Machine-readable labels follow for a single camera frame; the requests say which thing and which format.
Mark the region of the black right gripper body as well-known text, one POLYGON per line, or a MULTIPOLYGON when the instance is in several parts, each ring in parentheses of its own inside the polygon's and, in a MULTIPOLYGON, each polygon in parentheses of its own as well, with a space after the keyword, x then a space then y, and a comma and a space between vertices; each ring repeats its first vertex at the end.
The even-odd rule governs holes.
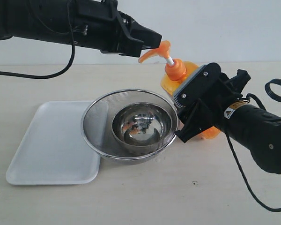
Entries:
POLYGON ((229 79, 230 78, 228 78, 224 72, 221 72, 219 79, 197 99, 202 100, 211 109, 215 117, 215 124, 219 123, 220 118, 223 116, 221 111, 221 109, 224 108, 223 105, 229 100, 242 97, 241 93, 234 92, 227 85, 229 79))

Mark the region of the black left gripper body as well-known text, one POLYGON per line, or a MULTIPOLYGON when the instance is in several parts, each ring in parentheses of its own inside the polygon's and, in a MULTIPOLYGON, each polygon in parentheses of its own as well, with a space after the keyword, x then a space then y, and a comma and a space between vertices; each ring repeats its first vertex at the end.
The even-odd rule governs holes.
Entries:
POLYGON ((104 54, 119 54, 118 42, 123 25, 116 0, 74 0, 71 16, 77 29, 78 46, 97 49, 104 54))

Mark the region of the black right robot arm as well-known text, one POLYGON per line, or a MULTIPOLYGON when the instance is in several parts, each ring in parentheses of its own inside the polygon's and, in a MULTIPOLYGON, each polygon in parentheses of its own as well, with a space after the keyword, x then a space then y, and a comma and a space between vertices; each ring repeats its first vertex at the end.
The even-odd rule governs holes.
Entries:
POLYGON ((250 78, 242 69, 232 78, 218 69, 195 73, 174 92, 184 125, 176 135, 185 143, 216 127, 247 148, 262 170, 281 174, 281 117, 243 99, 250 78))

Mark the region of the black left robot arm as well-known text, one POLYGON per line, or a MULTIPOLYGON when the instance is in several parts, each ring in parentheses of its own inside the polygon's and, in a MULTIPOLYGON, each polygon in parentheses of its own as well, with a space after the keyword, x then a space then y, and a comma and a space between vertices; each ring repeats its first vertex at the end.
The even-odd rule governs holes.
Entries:
POLYGON ((139 57, 161 34, 118 10, 115 0, 0 0, 0 40, 26 38, 139 57))

